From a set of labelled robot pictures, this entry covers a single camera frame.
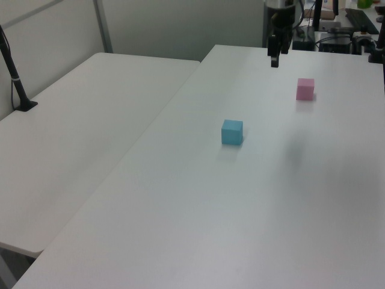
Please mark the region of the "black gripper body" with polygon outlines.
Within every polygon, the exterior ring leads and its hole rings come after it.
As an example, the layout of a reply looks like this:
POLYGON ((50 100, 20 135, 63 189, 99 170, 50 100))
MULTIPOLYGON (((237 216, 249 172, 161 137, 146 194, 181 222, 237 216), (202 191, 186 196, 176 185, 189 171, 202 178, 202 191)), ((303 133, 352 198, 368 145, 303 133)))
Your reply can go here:
POLYGON ((293 34, 297 2, 291 0, 265 1, 267 8, 268 35, 293 34))

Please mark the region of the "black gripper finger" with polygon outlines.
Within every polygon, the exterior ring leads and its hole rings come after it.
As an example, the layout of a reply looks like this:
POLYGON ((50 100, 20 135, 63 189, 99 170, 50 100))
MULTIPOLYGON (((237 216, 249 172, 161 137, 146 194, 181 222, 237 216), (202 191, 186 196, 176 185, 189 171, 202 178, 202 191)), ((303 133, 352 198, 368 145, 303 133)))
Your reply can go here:
POLYGON ((291 45, 291 32, 283 33, 281 36, 281 49, 282 54, 288 54, 291 45))
POLYGON ((279 66, 279 40, 276 35, 268 37, 268 56, 271 58, 271 67, 279 66))

